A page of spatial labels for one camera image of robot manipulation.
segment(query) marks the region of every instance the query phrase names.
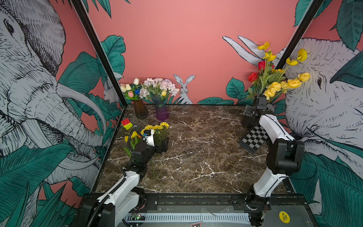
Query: purple vase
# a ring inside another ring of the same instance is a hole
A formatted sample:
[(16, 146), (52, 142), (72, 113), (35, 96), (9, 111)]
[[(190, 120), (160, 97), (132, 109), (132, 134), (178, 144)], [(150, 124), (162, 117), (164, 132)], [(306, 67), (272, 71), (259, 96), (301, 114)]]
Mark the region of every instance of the purple vase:
[(152, 101), (155, 103), (155, 116), (158, 121), (165, 121), (169, 118), (169, 111), (166, 108), (164, 100), (159, 97), (152, 96)]

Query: glass vase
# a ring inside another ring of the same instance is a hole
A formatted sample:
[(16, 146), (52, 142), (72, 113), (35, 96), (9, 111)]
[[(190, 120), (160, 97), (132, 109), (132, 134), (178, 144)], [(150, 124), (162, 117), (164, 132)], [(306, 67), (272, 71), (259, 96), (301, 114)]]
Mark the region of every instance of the glass vase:
[(134, 100), (134, 110), (135, 110), (135, 116), (138, 119), (145, 119), (149, 116), (149, 111), (147, 111), (147, 108), (144, 104), (144, 102), (139, 99), (139, 100)]
[(152, 101), (155, 103), (155, 116), (158, 121), (165, 121), (169, 118), (169, 111), (166, 108), (164, 100), (159, 97), (152, 96)]

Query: brown marble surface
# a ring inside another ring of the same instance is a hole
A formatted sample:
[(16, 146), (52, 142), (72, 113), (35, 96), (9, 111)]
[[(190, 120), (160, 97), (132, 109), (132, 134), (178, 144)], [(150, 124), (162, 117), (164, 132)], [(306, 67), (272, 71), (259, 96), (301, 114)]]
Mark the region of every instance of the brown marble surface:
[[(149, 117), (139, 120), (132, 105), (128, 118), (141, 130), (158, 124), (155, 107), (147, 105)], [(238, 144), (247, 133), (241, 125), (243, 106), (168, 105), (169, 148), (155, 154), (145, 178), (138, 185), (146, 192), (242, 192), (257, 182), (266, 169), (267, 145), (256, 154)], [(123, 149), (128, 132), (120, 127), (103, 169), (97, 192), (110, 189), (121, 177), (129, 157)], [(274, 193), (284, 193), (279, 185)]]

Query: cable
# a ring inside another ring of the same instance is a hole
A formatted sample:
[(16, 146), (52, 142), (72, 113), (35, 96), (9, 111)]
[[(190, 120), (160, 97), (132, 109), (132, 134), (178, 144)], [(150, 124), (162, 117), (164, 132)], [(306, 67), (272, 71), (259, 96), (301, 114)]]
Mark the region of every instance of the cable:
[(288, 140), (290, 140), (290, 141), (292, 141), (294, 144), (296, 144), (297, 146), (299, 146), (301, 149), (303, 149), (304, 150), (304, 152), (306, 152), (307, 154), (309, 154), (310, 155), (310, 157), (313, 159), (313, 161), (314, 161), (314, 163), (315, 163), (315, 171), (314, 171), (314, 174), (311, 176), (311, 177), (308, 177), (308, 178), (294, 178), (294, 177), (287, 177), (287, 178), (290, 178), (290, 179), (293, 179), (293, 180), (309, 180), (309, 179), (311, 179), (311, 178), (313, 178), (313, 177), (315, 177), (315, 175), (317, 174), (317, 172), (318, 172), (318, 164), (317, 164), (317, 162), (315, 161), (315, 159), (312, 157), (312, 155), (307, 151), (307, 150), (305, 150), (305, 148), (303, 148), (303, 147), (301, 147), (296, 141), (294, 141), (294, 140), (291, 140), (289, 137), (287, 137), (286, 136), (286, 133), (285, 133), (285, 130), (281, 127), (281, 125), (279, 124), (279, 123), (277, 123), (277, 122), (275, 122), (272, 118), (270, 118), (269, 116), (267, 116), (267, 115), (265, 115), (266, 117), (268, 117), (269, 119), (271, 119), (275, 124), (277, 124), (278, 125), (278, 127), (280, 127), (280, 129), (282, 130), (282, 132), (284, 133), (284, 135), (285, 135), (285, 137), (288, 139)]

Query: black enclosure post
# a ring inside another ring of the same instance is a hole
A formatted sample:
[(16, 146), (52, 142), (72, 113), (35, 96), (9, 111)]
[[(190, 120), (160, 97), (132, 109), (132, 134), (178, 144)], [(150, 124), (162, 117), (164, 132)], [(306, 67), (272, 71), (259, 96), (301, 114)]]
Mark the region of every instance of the black enclosure post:
[(96, 32), (94, 31), (94, 29), (92, 27), (92, 24), (88, 18), (87, 12), (85, 11), (85, 9), (81, 3), (81, 0), (72, 0), (72, 3), (74, 6), (74, 9), (76, 10), (76, 12), (78, 14), (79, 19), (81, 20), (81, 22), (83, 24), (83, 27), (85, 28), (85, 30), (91, 40), (93, 47), (96, 50), (96, 53), (103, 65), (103, 67), (105, 68), (107, 76), (110, 78), (111, 83), (112, 83), (113, 87), (115, 88), (118, 97), (121, 100), (121, 104), (122, 104), (123, 108), (125, 108), (127, 106), (126, 99), (121, 92), (120, 85), (118, 84), (118, 82), (113, 74), (113, 71), (109, 64), (107, 56), (105, 55), (105, 53), (102, 49), (101, 43), (98, 41)]
[(313, 20), (314, 16), (316, 15), (319, 7), (321, 6), (324, 0), (312, 0), (312, 1), (313, 1), (312, 4), (307, 10), (304, 18), (301, 20), (299, 27), (296, 29), (294, 36), (291, 38), (291, 41), (286, 47), (284, 54), (282, 55), (280, 61), (278, 62), (276, 69), (282, 69), (282, 67), (285, 65), (286, 59), (289, 58), (292, 52), (294, 51), (302, 35), (305, 33), (310, 22)]

